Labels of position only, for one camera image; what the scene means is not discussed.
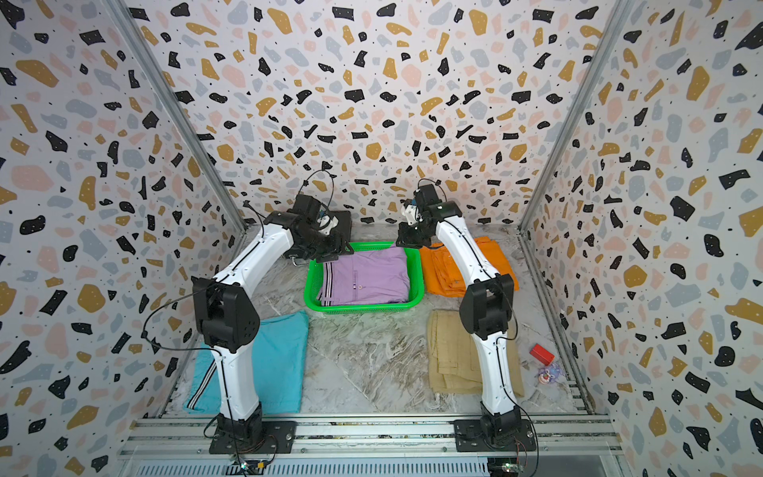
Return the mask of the purple pants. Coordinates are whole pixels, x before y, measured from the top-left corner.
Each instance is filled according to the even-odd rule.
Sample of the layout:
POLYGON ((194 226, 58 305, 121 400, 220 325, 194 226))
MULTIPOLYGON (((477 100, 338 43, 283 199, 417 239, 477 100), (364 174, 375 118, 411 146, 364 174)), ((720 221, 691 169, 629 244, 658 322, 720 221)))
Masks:
POLYGON ((403 303, 411 282, 402 248, 362 250, 323 264, 323 284, 317 294, 324 307, 403 303))

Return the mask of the khaki pants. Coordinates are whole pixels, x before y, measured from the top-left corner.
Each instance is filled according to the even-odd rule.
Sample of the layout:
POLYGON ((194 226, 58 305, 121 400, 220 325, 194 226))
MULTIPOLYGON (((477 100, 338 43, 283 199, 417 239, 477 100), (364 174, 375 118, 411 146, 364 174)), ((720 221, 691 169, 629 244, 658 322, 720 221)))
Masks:
POLYGON ((476 345, 454 310, 434 310, 426 330, 429 385, 435 393, 481 395, 476 345))

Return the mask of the teal pants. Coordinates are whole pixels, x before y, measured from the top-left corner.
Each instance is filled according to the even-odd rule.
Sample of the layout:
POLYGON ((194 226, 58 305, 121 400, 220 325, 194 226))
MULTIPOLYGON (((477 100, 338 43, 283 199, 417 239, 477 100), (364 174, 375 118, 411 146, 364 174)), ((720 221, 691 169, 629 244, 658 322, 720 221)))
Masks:
MULTIPOLYGON (((265 415, 300 413, 308 333, 309 317, 303 311, 260 324, 252 348, 252 377, 265 415)), ((205 349, 194 360, 183 409, 195 415, 215 415, 221 401, 213 353, 205 349)))

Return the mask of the orange pants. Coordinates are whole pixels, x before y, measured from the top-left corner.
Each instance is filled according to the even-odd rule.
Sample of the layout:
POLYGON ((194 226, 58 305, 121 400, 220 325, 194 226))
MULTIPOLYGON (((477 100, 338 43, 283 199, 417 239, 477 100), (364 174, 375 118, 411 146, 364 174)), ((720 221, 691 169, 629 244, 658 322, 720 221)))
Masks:
MULTIPOLYGON (((520 290, 516 274, 503 254, 499 244, 487 237, 476 238, 481 252, 500 274, 508 274, 514 282, 514 290, 520 290)), ((437 244, 435 250, 423 248, 420 251, 426 292, 430 294, 461 298, 466 292, 466 284, 450 252, 437 244)))

